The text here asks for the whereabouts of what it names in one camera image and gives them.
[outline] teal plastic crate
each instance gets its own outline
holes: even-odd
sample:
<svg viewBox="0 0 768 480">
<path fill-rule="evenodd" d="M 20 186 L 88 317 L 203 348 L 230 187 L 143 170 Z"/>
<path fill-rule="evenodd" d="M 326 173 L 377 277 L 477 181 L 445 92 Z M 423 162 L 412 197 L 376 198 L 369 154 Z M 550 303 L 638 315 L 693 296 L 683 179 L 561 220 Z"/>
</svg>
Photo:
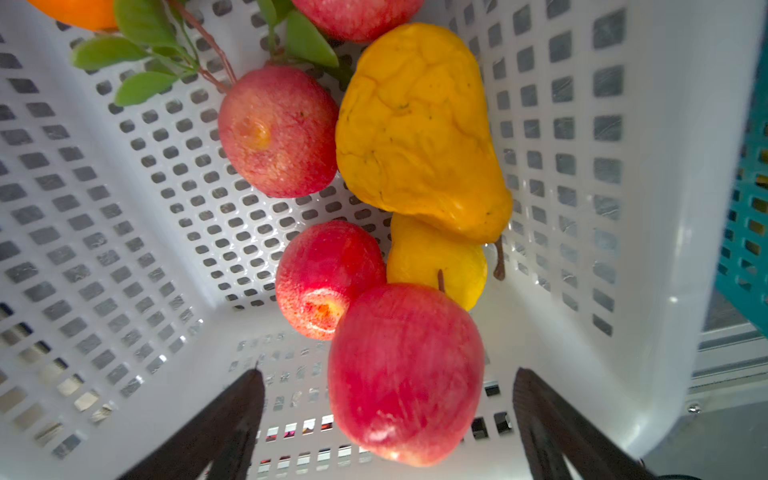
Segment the teal plastic crate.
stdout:
<svg viewBox="0 0 768 480">
<path fill-rule="evenodd" d="M 715 285 L 768 336 L 768 45 L 765 35 L 752 95 Z"/>
</svg>

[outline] apple stem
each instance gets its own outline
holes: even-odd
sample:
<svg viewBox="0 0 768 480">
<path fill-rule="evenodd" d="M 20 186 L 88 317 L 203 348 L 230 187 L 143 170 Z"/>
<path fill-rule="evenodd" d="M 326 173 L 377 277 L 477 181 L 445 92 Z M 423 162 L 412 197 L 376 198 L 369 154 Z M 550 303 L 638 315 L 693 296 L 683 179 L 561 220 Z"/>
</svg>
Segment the apple stem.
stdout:
<svg viewBox="0 0 768 480">
<path fill-rule="evenodd" d="M 445 279 L 442 277 L 442 269 L 437 271 L 437 288 L 445 293 Z"/>
<path fill-rule="evenodd" d="M 493 277 L 501 281 L 507 276 L 504 266 L 504 245 L 502 244 L 501 236 L 494 242 L 494 245 L 496 245 L 496 268 L 493 270 Z"/>
<path fill-rule="evenodd" d="M 219 47 L 219 45 L 214 40 L 214 37 L 211 36 L 211 34 L 208 33 L 205 28 L 203 28 L 203 26 L 197 21 L 197 19 L 194 17 L 194 15 L 189 13 L 182 6 L 182 4 L 178 2 L 178 0 L 166 0 L 166 1 L 168 2 L 168 4 L 171 7 L 173 7 L 174 10 L 179 12 L 179 15 L 181 15 L 181 17 L 184 20 L 186 20 L 190 25 L 192 25 L 195 28 L 195 30 L 200 32 L 200 35 L 202 35 L 203 38 L 205 38 L 205 41 L 208 42 L 208 45 L 210 45 L 211 48 L 219 55 L 219 57 L 221 58 L 221 62 L 224 63 L 224 70 L 227 73 L 227 77 L 230 79 L 230 83 L 232 85 L 234 85 L 235 82 L 237 82 L 237 77 L 235 76 L 235 71 L 232 69 L 232 65 L 230 64 L 230 61 L 227 58 L 227 55 L 224 53 L 224 50 L 222 50 L 221 47 Z M 202 68 L 200 68 L 200 74 L 203 75 L 204 78 L 206 78 L 208 81 L 211 81 L 212 83 L 214 83 L 218 88 L 221 88 L 220 85 L 223 85 L 223 84 L 221 84 L 218 81 L 211 80 L 211 78 L 213 78 L 213 75 L 209 71 L 206 71 L 206 73 L 208 73 L 208 75 L 210 77 L 206 76 L 203 72 L 204 72 L 204 70 Z"/>
</svg>

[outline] apple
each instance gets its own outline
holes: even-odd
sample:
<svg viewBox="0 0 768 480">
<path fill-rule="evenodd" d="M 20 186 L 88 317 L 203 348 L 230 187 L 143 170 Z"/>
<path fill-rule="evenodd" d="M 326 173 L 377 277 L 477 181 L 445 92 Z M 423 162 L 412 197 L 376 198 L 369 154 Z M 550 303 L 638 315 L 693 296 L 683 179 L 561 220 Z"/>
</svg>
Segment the apple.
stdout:
<svg viewBox="0 0 768 480">
<path fill-rule="evenodd" d="M 304 230 L 277 266 L 277 304 L 288 322 L 311 339 L 330 340 L 349 305 L 386 283 L 376 239 L 362 228 L 333 220 Z"/>
<path fill-rule="evenodd" d="M 336 327 L 328 360 L 334 422 L 389 460 L 434 465 L 469 430 L 485 354 L 470 315 L 429 286 L 361 295 Z"/>
<path fill-rule="evenodd" d="M 227 158 L 270 197 L 304 197 L 336 175 L 339 106 L 317 81 L 291 67 L 244 75 L 224 98 L 219 135 Z"/>
<path fill-rule="evenodd" d="M 293 0 L 320 30 L 344 41 L 374 41 L 411 19 L 424 0 Z"/>
</svg>

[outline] pear stem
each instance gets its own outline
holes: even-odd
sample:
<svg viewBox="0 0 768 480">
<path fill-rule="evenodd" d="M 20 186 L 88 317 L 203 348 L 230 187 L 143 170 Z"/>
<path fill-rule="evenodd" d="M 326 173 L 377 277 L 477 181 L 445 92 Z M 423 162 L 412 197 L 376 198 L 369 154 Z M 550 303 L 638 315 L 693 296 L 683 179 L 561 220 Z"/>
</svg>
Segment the pear stem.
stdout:
<svg viewBox="0 0 768 480">
<path fill-rule="evenodd" d="M 442 277 L 442 269 L 437 271 L 437 288 L 445 293 L 445 279 Z"/>
<path fill-rule="evenodd" d="M 507 271 L 504 267 L 504 245 L 502 244 L 501 236 L 494 242 L 494 245 L 496 245 L 496 268 L 493 270 L 493 277 L 501 281 L 507 276 Z"/>
</svg>

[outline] perforated plastic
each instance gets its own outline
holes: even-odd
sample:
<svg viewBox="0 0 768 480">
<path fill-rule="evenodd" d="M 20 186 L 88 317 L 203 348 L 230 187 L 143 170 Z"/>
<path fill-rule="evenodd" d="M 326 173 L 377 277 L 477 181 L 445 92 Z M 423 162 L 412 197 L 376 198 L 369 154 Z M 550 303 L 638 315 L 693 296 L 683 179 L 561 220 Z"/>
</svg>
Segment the perforated plastic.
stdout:
<svg viewBox="0 0 768 480">
<path fill-rule="evenodd" d="M 306 226 L 345 217 L 386 252 L 389 214 L 340 177 L 268 198 L 224 158 L 210 84 L 117 108 L 140 62 L 75 70 L 71 48 L 90 33 L 3 2 L 0 475 L 113 478 L 257 363 L 268 403 L 250 478 L 524 477 L 519 366 L 645 453 L 690 378 L 763 7 L 426 2 L 419 19 L 477 55 L 515 213 L 508 279 L 489 280 L 472 311 L 488 354 L 477 419 L 448 460 L 414 470 L 332 428 L 329 344 L 294 333 L 273 296 L 280 254 Z M 238 75 L 264 63 L 256 2 L 188 8 Z M 347 61 L 360 49 L 338 47 Z"/>
<path fill-rule="evenodd" d="M 768 48 L 763 37 L 750 113 L 739 152 L 717 289 L 768 335 Z"/>
</svg>

